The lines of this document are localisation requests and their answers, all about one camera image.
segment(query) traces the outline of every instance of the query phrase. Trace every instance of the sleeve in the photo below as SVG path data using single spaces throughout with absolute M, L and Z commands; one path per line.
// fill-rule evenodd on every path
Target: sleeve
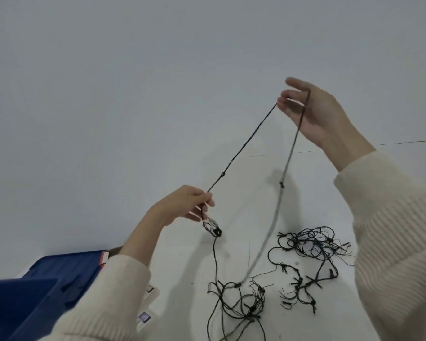
M 335 185 L 354 217 L 360 299 L 382 341 L 426 341 L 426 188 L 373 152 Z
M 136 340 L 137 313 L 150 270 L 125 255 L 111 257 L 74 309 L 41 341 Z

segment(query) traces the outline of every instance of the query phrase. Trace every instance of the person's left hand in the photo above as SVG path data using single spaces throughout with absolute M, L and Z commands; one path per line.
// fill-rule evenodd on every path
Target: person's left hand
M 207 205 L 211 207 L 215 205 L 211 193 L 206 193 L 190 185 L 183 185 L 158 201 L 149 212 L 158 213 L 164 220 L 164 226 L 168 226 L 180 216 L 193 221 L 205 219 Z

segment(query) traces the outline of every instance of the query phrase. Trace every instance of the ribbed knit sleeve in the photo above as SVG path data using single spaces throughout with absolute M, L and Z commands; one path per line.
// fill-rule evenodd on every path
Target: ribbed knit sleeve
M 41 341 L 136 340 L 137 313 L 149 281 L 150 270 L 139 261 L 111 257 L 74 309 Z
M 426 341 L 426 188 L 373 152 L 335 185 L 354 216 L 358 293 L 383 341 Z

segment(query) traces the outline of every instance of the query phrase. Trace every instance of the string bundle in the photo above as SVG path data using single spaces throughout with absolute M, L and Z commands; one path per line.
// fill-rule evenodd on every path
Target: string bundle
M 352 256 L 352 253 L 349 251 L 350 246 L 351 245 L 348 242 L 341 244 L 341 242 L 335 238 L 333 229 L 327 226 L 317 227 L 314 229 L 303 229 L 298 233 L 288 232 L 284 234 L 279 232 L 278 246 L 273 246 L 273 248 L 268 251 L 268 260 L 276 265 L 276 269 L 281 267 L 282 271 L 287 274 L 287 268 L 291 268 L 296 274 L 293 278 L 294 282 L 291 283 L 291 285 L 293 285 L 293 291 L 288 293 L 284 292 L 284 289 L 281 289 L 282 292 L 279 291 L 281 295 L 280 297 L 283 299 L 281 306 L 284 309 L 290 310 L 293 305 L 300 302 L 301 304 L 311 305 L 312 312 L 315 314 L 317 309 L 316 301 L 309 293 L 308 288 L 314 284 L 322 288 L 319 282 L 337 278 L 339 276 L 339 271 L 334 265 L 332 258 L 334 256 Z M 287 263 L 274 262 L 271 260 L 270 254 L 274 250 L 295 250 L 295 252 L 301 257 L 309 257 L 319 260 L 321 263 L 316 276 L 314 278 L 306 276 L 307 280 L 304 281 L 298 268 Z M 320 272 L 327 263 L 331 267 L 329 268 L 329 276 L 322 276 Z M 301 292 L 305 293 L 307 299 L 301 298 Z
M 302 125 L 302 121 L 303 121 L 303 117 L 304 117 L 304 114 L 305 114 L 305 111 L 306 111 L 307 103 L 309 101 L 309 96 L 310 96 L 310 92 L 308 91 L 306 102 L 304 103 L 303 109 L 301 111 L 300 122 L 298 124 L 297 132 L 295 133 L 295 137 L 294 137 L 294 140 L 293 140 L 293 143 L 292 143 L 290 154 L 289 154 L 289 157 L 287 159 L 286 165 L 284 167 L 284 171 L 283 171 L 283 174 L 282 174 L 282 177 L 281 177 L 281 181 L 279 182 L 280 188 L 279 188 L 279 194 L 278 194 L 278 202 L 277 202 L 276 209 L 275 209 L 275 212 L 274 212 L 273 221 L 270 225 L 270 228 L 268 229 L 265 240 L 263 241 L 262 246 L 261 246 L 256 258 L 254 259 L 252 265 L 249 267 L 246 275 L 244 275 L 243 280 L 241 280 L 240 282 L 230 281 L 230 282 L 227 282 L 226 284 L 223 284 L 221 281 L 218 280 L 218 278 L 217 278 L 218 265 L 217 265 L 217 259 L 216 259 L 215 246 L 216 246 L 216 241 L 217 241 L 218 237 L 221 237 L 221 235 L 222 235 L 222 231 L 219 228 L 218 224 L 213 219 L 211 219 L 209 217 L 208 218 L 204 218 L 204 217 L 202 218 L 203 227 L 215 238 L 215 240 L 213 241 L 213 256 L 214 256 L 214 260 L 215 260 L 215 280 L 213 282 L 209 283 L 209 290 L 208 290 L 207 293 L 215 294 L 218 297 L 218 300 L 217 300 L 217 302 L 214 306 L 214 309 L 213 309 L 213 311 L 210 315 L 210 318 L 208 319 L 208 322 L 207 322 L 207 336 L 208 336 L 209 341 L 211 341 L 211 338 L 210 338 L 210 321 L 211 321 L 218 305 L 220 306 L 220 309 L 221 309 L 221 329 L 222 329 L 222 334 L 223 334 L 223 338 L 221 339 L 221 341 L 222 340 L 229 341 L 230 340 L 229 338 L 234 333 L 239 332 L 238 337 L 235 339 L 235 341 L 238 341 L 242 337 L 242 335 L 243 335 L 244 331 L 247 329 L 247 327 L 249 327 L 249 325 L 251 323 L 254 323 L 254 322 L 257 322 L 259 324 L 259 326 L 262 330 L 263 339 L 264 339 L 264 341 L 266 341 L 265 330 L 262 327 L 262 324 L 260 322 L 260 314 L 262 313 L 263 308 L 264 308 L 264 304 L 265 304 L 265 295 L 264 295 L 265 294 L 265 287 L 261 287 L 256 281 L 254 281 L 254 277 L 252 277 L 252 278 L 250 278 L 251 283 L 249 285 L 249 287 L 252 290 L 252 293 L 242 294 L 241 288 L 243 286 L 243 283 L 248 279 L 248 277 L 249 277 L 250 273 L 252 272 L 252 270 L 254 269 L 256 263 L 260 259 L 261 255 L 263 253 L 263 250 L 266 247 L 268 240 L 269 240 L 270 236 L 273 234 L 273 231 L 276 227 L 276 223 L 278 221 L 278 216 L 279 216 L 279 208 L 281 206 L 282 196 L 283 196 L 283 192 L 284 192 L 284 188 L 285 188 L 284 187 L 284 179 L 285 179 L 286 174 L 287 174 L 289 162 L 292 158 L 293 150 L 295 148 L 295 143 L 297 142 L 298 133 L 300 132 L 300 127 Z M 256 132 L 259 130 L 260 126 L 264 123 L 264 121 L 268 118 L 268 116 L 273 112 L 273 110 L 275 108 L 276 108 L 276 104 L 273 106 L 273 108 L 270 109 L 270 111 L 267 113 L 265 118 L 260 122 L 260 124 L 257 126 L 255 131 L 249 137 L 249 139 L 244 143 L 244 145 L 238 151 L 238 153 L 234 155 L 232 160 L 230 160 L 226 169 L 221 173 L 221 175 L 218 177 L 218 179 L 215 181 L 215 183 L 213 183 L 213 185 L 210 187 L 210 189 L 208 189 L 208 191 L 210 191 L 216 185 L 216 183 L 218 183 L 221 180 L 221 178 L 226 175 L 227 169 L 231 166 L 231 164 L 233 163 L 235 158 L 237 158 L 237 156 L 242 152 L 242 150 L 246 147 L 246 145 L 251 141 L 251 139 L 254 137 Z M 240 298 L 238 300 L 236 300 L 235 302 L 228 303 L 225 299 L 224 294 L 228 290 L 233 290 L 233 289 L 238 290 Z M 228 317 L 232 318 L 233 320 L 239 321 L 238 324 L 236 325 L 236 327 L 230 332 L 226 332 L 226 330 L 225 330 L 224 315 L 227 315 Z

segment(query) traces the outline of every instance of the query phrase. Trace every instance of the purple sticker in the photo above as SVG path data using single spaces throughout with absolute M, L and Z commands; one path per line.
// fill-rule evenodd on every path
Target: purple sticker
M 150 321 L 150 318 L 152 318 L 152 316 L 148 315 L 148 313 L 146 313 L 145 311 L 142 312 L 139 317 L 138 317 L 143 323 L 147 323 L 148 321 Z

